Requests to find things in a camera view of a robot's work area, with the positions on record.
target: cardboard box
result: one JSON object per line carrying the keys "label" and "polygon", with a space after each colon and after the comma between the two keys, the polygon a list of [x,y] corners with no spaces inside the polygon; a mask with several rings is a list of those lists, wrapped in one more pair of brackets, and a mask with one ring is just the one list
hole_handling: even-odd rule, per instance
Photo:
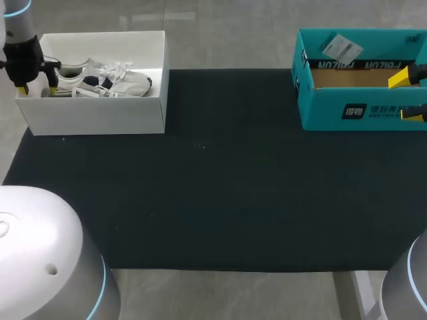
{"label": "cardboard box", "polygon": [[169,61],[164,31],[46,34],[45,56],[68,65],[88,58],[132,62],[132,70],[151,77],[145,97],[41,98],[49,87],[44,73],[29,83],[29,95],[16,101],[34,135],[105,135],[164,133]]}
{"label": "cardboard box", "polygon": [[[363,48],[349,65],[323,53],[336,35]],[[405,66],[427,63],[426,37],[426,30],[300,29],[292,77],[303,128],[427,130],[427,123],[400,118],[401,109],[427,103],[427,83],[388,88],[388,78]]]}

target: white sneaker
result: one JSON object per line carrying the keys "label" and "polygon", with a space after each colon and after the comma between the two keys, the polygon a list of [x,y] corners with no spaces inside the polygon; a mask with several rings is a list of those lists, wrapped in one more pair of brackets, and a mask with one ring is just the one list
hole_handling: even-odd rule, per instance
{"label": "white sneaker", "polygon": [[108,91],[107,95],[101,95],[103,97],[143,97],[150,90],[152,80],[143,73],[130,71],[129,67],[129,63],[107,65],[92,59],[80,65],[62,65],[60,70],[55,70],[59,80],[55,96],[76,97],[74,89],[91,77],[83,87],[87,89],[87,85],[91,85],[100,89],[94,92]]}

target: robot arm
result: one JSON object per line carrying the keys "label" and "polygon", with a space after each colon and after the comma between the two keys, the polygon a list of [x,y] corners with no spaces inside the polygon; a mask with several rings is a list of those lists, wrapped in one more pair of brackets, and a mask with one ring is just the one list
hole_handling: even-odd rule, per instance
{"label": "robot arm", "polygon": [[7,58],[6,62],[0,61],[0,69],[6,68],[10,80],[24,94],[28,94],[27,84],[40,72],[46,73],[49,86],[55,91],[58,86],[55,68],[60,68],[61,63],[43,58],[31,15],[31,0],[0,1],[0,8],[5,12],[0,23],[3,28],[0,40],[4,41],[3,50]]}

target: small hole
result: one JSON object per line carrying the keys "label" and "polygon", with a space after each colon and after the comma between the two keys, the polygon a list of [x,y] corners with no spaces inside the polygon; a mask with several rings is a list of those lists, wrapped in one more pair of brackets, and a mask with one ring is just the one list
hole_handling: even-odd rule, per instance
{"label": "small hole", "polygon": [[48,275],[57,275],[58,274],[58,269],[56,268],[55,265],[53,265],[52,263],[46,265],[46,272]]}

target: white shoe box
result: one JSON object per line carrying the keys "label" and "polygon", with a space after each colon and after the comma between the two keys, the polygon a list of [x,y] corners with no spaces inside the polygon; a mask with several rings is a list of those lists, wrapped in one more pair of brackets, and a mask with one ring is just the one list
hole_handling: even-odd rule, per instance
{"label": "white shoe box", "polygon": [[145,97],[41,97],[49,86],[46,74],[40,73],[28,84],[28,96],[19,91],[16,96],[34,135],[165,132],[169,61],[164,31],[54,33],[42,36],[40,44],[44,56],[67,65],[88,58],[132,62],[131,69],[151,77],[153,86]]}

